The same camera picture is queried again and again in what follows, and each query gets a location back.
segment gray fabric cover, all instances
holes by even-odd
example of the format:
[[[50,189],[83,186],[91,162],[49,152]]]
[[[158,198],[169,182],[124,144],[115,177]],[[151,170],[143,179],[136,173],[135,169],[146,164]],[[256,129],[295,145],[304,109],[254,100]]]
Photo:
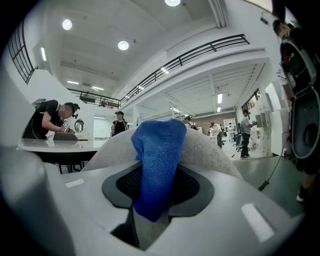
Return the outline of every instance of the gray fabric cover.
[[[134,132],[130,129],[109,139],[82,170],[101,169],[135,160],[137,153],[131,142]],[[194,129],[187,129],[180,162],[203,166],[243,180],[236,166],[218,145]]]

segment ceiling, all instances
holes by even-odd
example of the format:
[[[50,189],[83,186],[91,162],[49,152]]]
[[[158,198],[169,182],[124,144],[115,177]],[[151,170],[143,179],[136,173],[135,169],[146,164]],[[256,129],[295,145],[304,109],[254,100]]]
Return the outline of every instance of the ceiling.
[[[62,29],[60,82],[79,82],[80,91],[86,90],[82,83],[95,84],[104,89],[98,94],[110,96],[146,47],[213,15],[208,0],[183,2],[170,7],[164,0],[60,0],[64,19],[72,21],[72,29]],[[123,40],[128,50],[118,49]]]
[[[210,72],[195,76],[192,81],[173,85],[167,91],[155,94],[142,101],[139,106],[143,119],[166,119],[171,117],[170,107],[179,109],[182,115],[214,114],[217,108],[234,110],[234,106],[250,90],[263,63],[242,65],[223,72]],[[222,103],[218,104],[218,94]]]

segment gray floor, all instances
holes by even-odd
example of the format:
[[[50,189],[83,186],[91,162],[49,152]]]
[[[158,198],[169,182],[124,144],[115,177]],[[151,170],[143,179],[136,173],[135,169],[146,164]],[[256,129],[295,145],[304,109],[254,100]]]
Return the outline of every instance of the gray floor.
[[[244,180],[258,189],[270,177],[278,159],[279,157],[275,156],[256,160],[239,160],[233,163]],[[294,217],[304,212],[303,205],[296,201],[303,177],[304,173],[298,171],[291,161],[281,158],[269,184],[262,193],[275,201],[290,216]]]

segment sneaker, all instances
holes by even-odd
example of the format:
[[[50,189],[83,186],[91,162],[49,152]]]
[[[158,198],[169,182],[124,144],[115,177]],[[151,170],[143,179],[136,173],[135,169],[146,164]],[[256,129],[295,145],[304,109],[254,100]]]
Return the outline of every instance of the sneaker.
[[[302,203],[308,195],[308,190],[305,189],[303,186],[300,187],[298,190],[298,195],[296,196],[296,200],[300,203]]]

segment round ceiling light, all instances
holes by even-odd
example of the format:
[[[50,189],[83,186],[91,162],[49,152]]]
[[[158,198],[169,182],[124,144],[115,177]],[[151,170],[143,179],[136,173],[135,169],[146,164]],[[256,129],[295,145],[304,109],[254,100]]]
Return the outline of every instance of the round ceiling light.
[[[126,41],[120,41],[118,43],[118,47],[119,47],[120,50],[125,51],[125,50],[127,50],[129,48],[129,44]]]
[[[72,28],[72,21],[70,19],[65,19],[63,22],[62,22],[62,27],[65,29],[65,30],[69,30]]]
[[[164,0],[168,6],[177,6],[180,4],[181,0]]]

